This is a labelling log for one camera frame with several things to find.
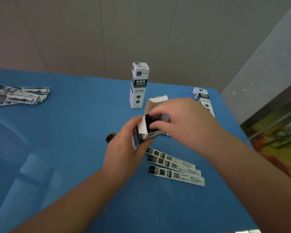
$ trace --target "wall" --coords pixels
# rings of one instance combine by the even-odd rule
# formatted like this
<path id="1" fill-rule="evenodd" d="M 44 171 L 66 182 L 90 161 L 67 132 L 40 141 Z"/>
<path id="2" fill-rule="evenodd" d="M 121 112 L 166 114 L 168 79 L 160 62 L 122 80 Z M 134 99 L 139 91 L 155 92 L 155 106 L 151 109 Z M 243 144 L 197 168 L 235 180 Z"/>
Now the wall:
<path id="1" fill-rule="evenodd" d="M 291 0 L 0 0 L 0 67 L 219 92 L 291 7 Z"/>
<path id="2" fill-rule="evenodd" d="M 222 92 L 241 124 L 291 85 L 291 9 Z"/>

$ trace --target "hand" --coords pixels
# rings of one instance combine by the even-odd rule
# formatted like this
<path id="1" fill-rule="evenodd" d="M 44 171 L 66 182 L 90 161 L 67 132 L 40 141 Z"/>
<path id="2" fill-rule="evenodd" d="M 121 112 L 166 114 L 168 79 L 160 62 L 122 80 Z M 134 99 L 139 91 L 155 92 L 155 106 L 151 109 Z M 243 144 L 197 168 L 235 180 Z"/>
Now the hand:
<path id="1" fill-rule="evenodd" d="M 105 160 L 101 171 L 110 177 L 116 179 L 120 184 L 124 184 L 139 167 L 146 149 L 153 139 L 143 141 L 135 151 L 132 146 L 132 132 L 142 116 L 129 120 L 116 136 L 109 142 L 105 153 Z"/>
<path id="2" fill-rule="evenodd" d="M 169 122 L 155 121 L 150 128 L 167 132 L 201 155 L 225 132 L 212 114 L 191 98 L 167 100 L 149 113 L 150 116 L 161 114 L 168 114 Z"/>

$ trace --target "blue table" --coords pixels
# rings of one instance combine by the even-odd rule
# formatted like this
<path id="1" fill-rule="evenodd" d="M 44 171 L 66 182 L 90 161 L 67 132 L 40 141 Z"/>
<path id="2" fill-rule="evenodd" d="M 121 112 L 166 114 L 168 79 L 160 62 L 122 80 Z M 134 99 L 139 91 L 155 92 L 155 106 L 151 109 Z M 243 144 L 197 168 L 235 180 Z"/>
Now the blue table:
<path id="1" fill-rule="evenodd" d="M 0 69 L 0 84 L 52 90 L 37 105 L 0 107 L 0 232 L 8 232 L 100 169 L 106 135 L 142 115 L 144 108 L 130 108 L 130 81 Z M 192 90 L 148 83 L 145 101 L 163 95 L 193 97 Z M 249 144 L 218 92 L 208 92 L 219 123 Z M 206 186 L 149 175 L 145 155 L 89 232 L 224 233 L 257 228 L 204 158 L 167 136 L 156 138 L 152 147 L 195 164 Z"/>

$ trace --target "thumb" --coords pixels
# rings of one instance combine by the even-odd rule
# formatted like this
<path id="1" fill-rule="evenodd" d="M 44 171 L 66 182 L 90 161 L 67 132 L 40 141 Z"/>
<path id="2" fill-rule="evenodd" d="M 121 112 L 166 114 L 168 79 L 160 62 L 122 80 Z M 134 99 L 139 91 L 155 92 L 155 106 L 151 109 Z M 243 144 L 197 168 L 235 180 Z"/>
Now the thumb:
<path id="1" fill-rule="evenodd" d="M 154 139 L 146 139 L 144 140 L 138 147 L 138 149 L 136 150 L 136 155 L 142 159 L 143 155 L 146 152 L 146 149 L 154 142 Z"/>
<path id="2" fill-rule="evenodd" d="M 171 124 L 162 120 L 155 121 L 150 124 L 150 129 L 159 129 L 163 130 L 164 132 L 170 133 L 171 131 Z"/>

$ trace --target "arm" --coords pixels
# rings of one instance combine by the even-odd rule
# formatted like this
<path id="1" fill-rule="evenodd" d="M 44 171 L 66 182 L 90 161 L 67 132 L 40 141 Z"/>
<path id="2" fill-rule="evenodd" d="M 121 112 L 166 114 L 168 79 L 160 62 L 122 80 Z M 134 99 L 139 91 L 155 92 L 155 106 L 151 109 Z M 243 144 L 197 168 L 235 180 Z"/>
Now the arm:
<path id="1" fill-rule="evenodd" d="M 11 233 L 83 232 L 139 167 L 153 139 L 137 149 L 132 146 L 132 131 L 142 116 L 128 121 L 110 141 L 103 167 L 53 204 L 34 215 Z"/>
<path id="2" fill-rule="evenodd" d="M 291 178 L 222 129 L 190 98 L 168 100 L 150 113 L 159 114 L 169 114 L 170 122 L 156 121 L 150 127 L 166 131 L 206 158 L 263 233 L 291 232 Z"/>

